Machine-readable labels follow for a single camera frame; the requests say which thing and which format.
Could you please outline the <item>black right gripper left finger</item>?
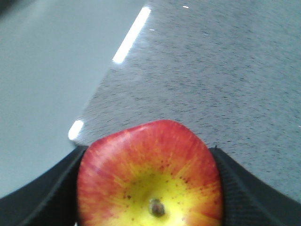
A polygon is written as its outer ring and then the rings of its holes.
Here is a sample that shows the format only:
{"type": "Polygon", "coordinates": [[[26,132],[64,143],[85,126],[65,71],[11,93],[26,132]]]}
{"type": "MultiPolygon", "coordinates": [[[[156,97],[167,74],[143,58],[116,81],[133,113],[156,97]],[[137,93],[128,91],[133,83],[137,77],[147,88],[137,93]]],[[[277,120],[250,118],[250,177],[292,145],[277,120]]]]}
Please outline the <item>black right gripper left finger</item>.
{"type": "Polygon", "coordinates": [[[0,200],[2,226],[73,226],[77,177],[87,146],[77,146],[55,166],[0,200]]]}

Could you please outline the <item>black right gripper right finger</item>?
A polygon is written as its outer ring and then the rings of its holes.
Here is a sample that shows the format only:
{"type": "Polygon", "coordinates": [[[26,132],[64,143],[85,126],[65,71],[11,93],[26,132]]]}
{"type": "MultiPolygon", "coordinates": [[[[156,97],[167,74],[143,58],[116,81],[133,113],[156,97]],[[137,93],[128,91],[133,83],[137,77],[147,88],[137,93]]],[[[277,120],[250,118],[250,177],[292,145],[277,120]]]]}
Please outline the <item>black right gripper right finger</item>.
{"type": "Polygon", "coordinates": [[[224,226],[299,226],[301,204],[259,180],[222,149],[211,147],[222,180],[224,226]]]}

